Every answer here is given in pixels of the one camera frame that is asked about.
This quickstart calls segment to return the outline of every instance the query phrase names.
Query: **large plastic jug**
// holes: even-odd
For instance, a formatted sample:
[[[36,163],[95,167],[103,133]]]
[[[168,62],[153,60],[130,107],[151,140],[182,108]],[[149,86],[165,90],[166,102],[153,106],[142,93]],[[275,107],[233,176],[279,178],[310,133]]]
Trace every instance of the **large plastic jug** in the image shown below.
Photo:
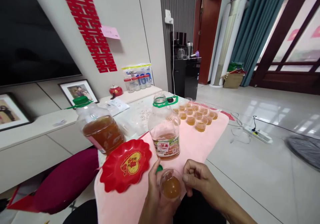
[[[109,155],[120,144],[125,136],[107,109],[98,107],[86,96],[73,100],[78,114],[76,124],[82,134],[101,152]]]
[[[148,120],[148,129],[157,155],[164,160],[173,159],[180,153],[179,117],[170,107],[178,102],[178,97],[173,98],[176,100],[168,103],[164,94],[156,95]]]

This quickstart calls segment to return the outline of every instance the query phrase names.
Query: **pink sticky note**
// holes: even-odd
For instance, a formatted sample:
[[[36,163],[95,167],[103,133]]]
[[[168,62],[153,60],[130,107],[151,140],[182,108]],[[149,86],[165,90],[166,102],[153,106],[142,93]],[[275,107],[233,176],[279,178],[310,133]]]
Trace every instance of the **pink sticky note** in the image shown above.
[[[102,31],[103,36],[105,36],[107,38],[120,39],[120,36],[119,36],[116,28],[102,25],[101,31]]]

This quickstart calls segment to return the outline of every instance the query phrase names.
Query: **plastic bag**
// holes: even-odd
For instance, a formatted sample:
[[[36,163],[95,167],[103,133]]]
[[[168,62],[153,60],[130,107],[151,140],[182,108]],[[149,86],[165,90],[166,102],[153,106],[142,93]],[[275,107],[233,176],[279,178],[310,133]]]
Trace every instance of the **plastic bag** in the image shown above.
[[[115,98],[109,102],[106,102],[102,108],[108,109],[112,116],[117,115],[125,110],[127,110],[130,106],[125,102],[121,101],[118,98]]]
[[[236,69],[242,69],[243,68],[243,63],[241,62],[231,62],[228,66],[228,70],[227,72],[231,72],[233,70],[236,70]]]
[[[151,63],[127,65],[121,68],[124,74],[124,78],[138,77],[143,75],[149,75],[151,84],[153,85],[153,76]]]

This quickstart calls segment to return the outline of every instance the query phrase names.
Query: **television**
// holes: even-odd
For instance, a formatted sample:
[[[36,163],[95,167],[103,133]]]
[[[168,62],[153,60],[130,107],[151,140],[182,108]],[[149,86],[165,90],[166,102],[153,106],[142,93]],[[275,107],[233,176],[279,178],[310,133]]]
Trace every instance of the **television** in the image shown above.
[[[81,75],[37,0],[0,7],[0,86]]]

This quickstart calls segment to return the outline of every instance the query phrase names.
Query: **air conditioner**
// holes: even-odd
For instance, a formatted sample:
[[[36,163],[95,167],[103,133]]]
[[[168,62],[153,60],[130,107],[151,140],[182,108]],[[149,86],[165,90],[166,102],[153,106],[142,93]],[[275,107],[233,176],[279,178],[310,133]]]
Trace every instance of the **air conditioner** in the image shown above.
[[[214,58],[211,87],[221,88],[223,86],[223,78],[221,76],[227,72],[247,2],[247,0],[232,0],[225,8]]]

